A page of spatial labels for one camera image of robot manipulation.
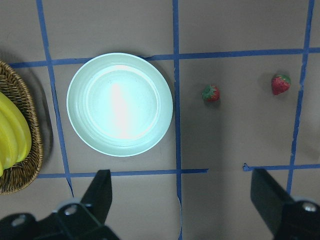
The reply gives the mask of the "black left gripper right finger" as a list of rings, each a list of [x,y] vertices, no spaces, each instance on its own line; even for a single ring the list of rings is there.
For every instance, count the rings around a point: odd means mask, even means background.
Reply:
[[[320,205],[293,198],[263,168],[252,171],[250,199],[275,240],[320,238]]]

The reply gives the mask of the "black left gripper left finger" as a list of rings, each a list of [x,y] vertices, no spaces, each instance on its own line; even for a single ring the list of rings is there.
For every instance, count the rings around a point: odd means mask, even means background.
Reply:
[[[110,240],[112,231],[105,221],[111,204],[111,172],[99,170],[80,200],[69,200],[53,213],[61,230],[59,239]]]

